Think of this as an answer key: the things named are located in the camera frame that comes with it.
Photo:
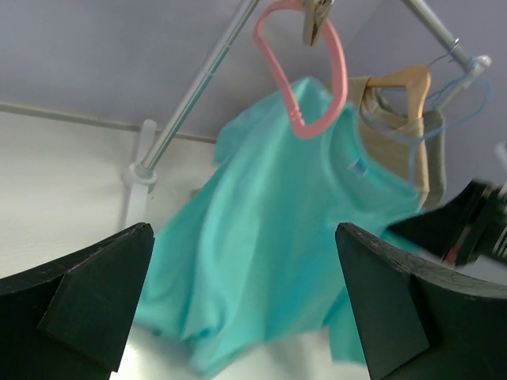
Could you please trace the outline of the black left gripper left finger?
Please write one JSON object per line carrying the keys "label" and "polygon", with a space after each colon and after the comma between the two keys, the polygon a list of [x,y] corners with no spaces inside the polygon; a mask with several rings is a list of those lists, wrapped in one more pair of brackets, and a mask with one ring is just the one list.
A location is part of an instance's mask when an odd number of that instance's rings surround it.
{"label": "black left gripper left finger", "polygon": [[3,379],[108,379],[118,371],[154,246],[138,223],[1,280]]}

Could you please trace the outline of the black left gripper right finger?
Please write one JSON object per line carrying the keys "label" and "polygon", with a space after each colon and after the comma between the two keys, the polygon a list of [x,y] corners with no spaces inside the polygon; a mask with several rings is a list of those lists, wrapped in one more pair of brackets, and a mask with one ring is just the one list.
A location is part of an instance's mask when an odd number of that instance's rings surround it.
{"label": "black left gripper right finger", "polygon": [[352,223],[335,240],[372,379],[504,379],[506,288]]}

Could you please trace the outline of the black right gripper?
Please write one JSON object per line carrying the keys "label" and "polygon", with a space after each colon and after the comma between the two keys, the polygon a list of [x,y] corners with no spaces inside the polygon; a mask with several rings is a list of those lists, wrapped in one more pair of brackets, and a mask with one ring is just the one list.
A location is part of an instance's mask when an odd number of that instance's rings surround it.
{"label": "black right gripper", "polygon": [[451,265],[488,257],[506,264],[506,193],[473,180],[444,206],[390,225],[387,230]]}

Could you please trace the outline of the blue plastic hanger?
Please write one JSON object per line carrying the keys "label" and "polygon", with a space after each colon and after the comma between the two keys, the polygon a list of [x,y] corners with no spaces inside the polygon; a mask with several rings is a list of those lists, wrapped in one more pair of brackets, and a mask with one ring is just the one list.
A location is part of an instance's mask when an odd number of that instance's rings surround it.
{"label": "blue plastic hanger", "polygon": [[421,140],[419,138],[409,138],[406,135],[402,134],[398,130],[391,128],[388,124],[385,124],[382,121],[376,120],[368,115],[362,108],[359,111],[360,118],[369,126],[375,128],[377,131],[380,131],[382,134],[388,136],[394,141],[401,143],[404,146],[409,147],[409,155],[407,158],[408,165],[408,183],[412,187],[412,189],[416,188],[416,175],[415,175],[415,154],[417,152],[419,143]]}

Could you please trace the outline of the teal t shirt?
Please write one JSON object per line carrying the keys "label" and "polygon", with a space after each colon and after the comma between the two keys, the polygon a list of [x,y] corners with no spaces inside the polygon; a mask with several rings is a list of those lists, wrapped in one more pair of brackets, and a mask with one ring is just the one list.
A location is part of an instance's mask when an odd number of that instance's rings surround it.
{"label": "teal t shirt", "polygon": [[279,93],[221,131],[218,168],[158,232],[135,321],[191,345],[210,378],[248,348],[327,329],[335,361],[364,363],[335,232],[380,236],[417,214],[415,185],[371,159],[356,109],[297,138]]}

